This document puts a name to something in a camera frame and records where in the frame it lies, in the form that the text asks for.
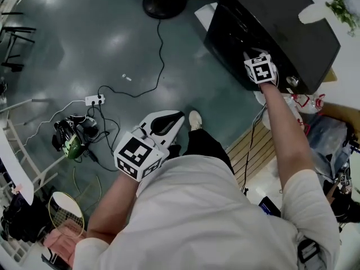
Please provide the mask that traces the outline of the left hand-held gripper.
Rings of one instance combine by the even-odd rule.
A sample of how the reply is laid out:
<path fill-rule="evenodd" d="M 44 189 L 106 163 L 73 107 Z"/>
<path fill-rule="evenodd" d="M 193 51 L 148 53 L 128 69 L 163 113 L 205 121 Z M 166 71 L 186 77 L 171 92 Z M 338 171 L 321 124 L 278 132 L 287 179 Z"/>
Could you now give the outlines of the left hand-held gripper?
<path fill-rule="evenodd" d="M 159 169 L 168 158 L 167 149 L 185 121 L 178 110 L 148 114 L 140 125 L 127 131 L 114 151 L 115 166 L 137 182 Z"/>

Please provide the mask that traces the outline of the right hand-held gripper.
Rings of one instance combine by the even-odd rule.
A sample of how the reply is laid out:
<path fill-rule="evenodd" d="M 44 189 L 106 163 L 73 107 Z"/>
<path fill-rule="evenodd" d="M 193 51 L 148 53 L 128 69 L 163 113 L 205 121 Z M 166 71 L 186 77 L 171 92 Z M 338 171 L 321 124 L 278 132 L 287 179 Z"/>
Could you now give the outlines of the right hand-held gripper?
<path fill-rule="evenodd" d="M 278 87 L 278 69 L 269 52 L 260 48 L 251 50 L 258 56 L 251 58 L 247 52 L 243 52 L 244 66 L 250 80 L 257 85 L 271 83 Z"/>

